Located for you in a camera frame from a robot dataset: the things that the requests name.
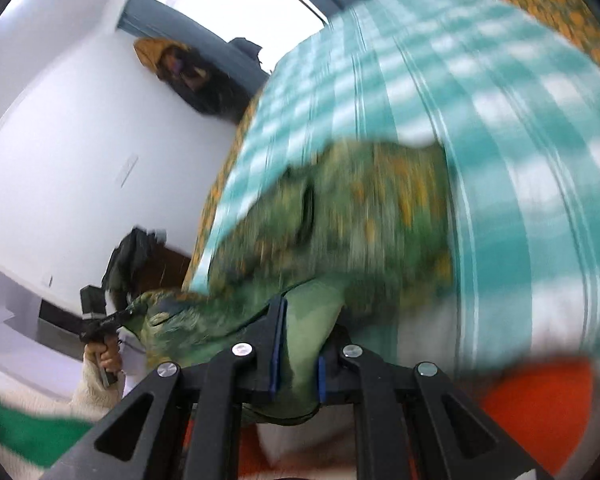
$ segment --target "yellow hat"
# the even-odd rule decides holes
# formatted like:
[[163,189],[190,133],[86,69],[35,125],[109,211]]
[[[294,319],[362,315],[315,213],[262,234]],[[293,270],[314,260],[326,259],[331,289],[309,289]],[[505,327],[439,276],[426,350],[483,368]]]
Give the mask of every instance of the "yellow hat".
[[138,55],[140,63],[147,67],[154,74],[158,72],[158,61],[165,48],[170,46],[179,46],[184,50],[189,47],[179,41],[168,40],[167,38],[140,38],[134,42],[134,49]]

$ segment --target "green fabric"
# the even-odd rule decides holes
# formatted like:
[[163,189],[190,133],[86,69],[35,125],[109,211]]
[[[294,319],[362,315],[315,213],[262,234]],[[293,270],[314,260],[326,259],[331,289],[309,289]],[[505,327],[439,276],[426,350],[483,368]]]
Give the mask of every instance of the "green fabric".
[[[130,307],[128,328],[150,367],[189,366],[239,341],[271,296],[312,278],[337,283],[338,308],[346,304],[356,322],[412,309],[450,285],[450,272],[439,272],[448,260],[447,189],[439,145],[338,142],[313,164],[288,168],[225,238],[211,264],[211,296],[145,294]],[[317,355],[295,344],[294,330],[312,330],[319,349],[333,325],[323,324],[331,300],[302,290],[312,297],[301,301],[309,326],[296,329],[290,318],[287,327],[288,378],[301,378],[283,390],[294,395],[307,377],[302,363]]]
[[346,283],[333,277],[319,278],[286,294],[280,390],[273,404],[252,406],[255,413],[279,420],[298,419],[317,407],[316,359],[344,305]]
[[41,468],[51,467],[91,427],[84,420],[33,416],[0,404],[0,444]]

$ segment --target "teal checkered cloth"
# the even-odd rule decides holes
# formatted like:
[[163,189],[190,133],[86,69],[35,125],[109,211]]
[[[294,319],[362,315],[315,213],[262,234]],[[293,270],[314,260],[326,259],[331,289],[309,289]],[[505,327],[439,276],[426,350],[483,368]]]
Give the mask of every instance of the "teal checkered cloth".
[[206,291],[216,247],[285,168],[343,137],[444,145],[460,368],[600,349],[600,70],[587,56],[501,0],[345,10],[270,78],[191,290]]

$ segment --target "metal screw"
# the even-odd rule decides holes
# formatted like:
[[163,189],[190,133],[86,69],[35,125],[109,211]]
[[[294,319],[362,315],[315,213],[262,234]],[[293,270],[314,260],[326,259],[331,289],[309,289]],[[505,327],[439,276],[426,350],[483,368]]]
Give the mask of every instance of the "metal screw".
[[245,355],[249,355],[251,352],[253,352],[253,347],[249,343],[238,343],[231,348],[231,352],[238,357],[244,357]]
[[342,349],[344,357],[360,357],[362,355],[362,348],[358,345],[347,345]]
[[162,363],[158,366],[158,375],[160,377],[171,377],[178,371],[178,365],[176,363]]
[[438,367],[433,363],[420,363],[418,365],[418,373],[425,377],[433,377],[438,373]]

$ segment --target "person's hand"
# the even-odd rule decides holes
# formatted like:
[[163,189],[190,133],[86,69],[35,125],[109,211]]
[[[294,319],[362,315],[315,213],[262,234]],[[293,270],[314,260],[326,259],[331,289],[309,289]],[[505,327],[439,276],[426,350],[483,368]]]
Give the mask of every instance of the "person's hand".
[[96,363],[96,355],[100,357],[100,366],[107,372],[117,374],[122,370],[122,357],[118,347],[118,335],[105,336],[104,343],[87,343],[84,347],[84,358]]

